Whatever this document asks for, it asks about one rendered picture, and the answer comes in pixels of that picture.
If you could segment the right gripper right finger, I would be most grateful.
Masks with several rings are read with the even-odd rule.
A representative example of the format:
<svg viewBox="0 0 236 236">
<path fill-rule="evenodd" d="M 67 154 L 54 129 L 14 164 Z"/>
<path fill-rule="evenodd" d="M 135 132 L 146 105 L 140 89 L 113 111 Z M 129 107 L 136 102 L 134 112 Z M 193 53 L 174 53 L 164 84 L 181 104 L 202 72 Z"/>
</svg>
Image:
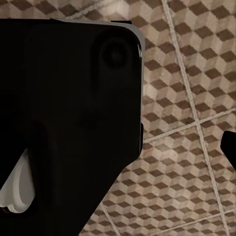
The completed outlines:
<svg viewBox="0 0 236 236">
<path fill-rule="evenodd" d="M 236 133 L 225 131 L 220 147 L 236 170 Z"/>
</svg>

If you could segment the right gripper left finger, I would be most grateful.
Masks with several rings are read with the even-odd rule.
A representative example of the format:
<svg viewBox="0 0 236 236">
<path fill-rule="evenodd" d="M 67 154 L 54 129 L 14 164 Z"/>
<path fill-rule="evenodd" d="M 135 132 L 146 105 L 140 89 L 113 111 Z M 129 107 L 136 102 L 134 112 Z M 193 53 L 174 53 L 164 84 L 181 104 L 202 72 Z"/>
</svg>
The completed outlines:
<svg viewBox="0 0 236 236">
<path fill-rule="evenodd" d="M 22 131 L 0 136 L 0 190 L 26 149 Z"/>
</svg>

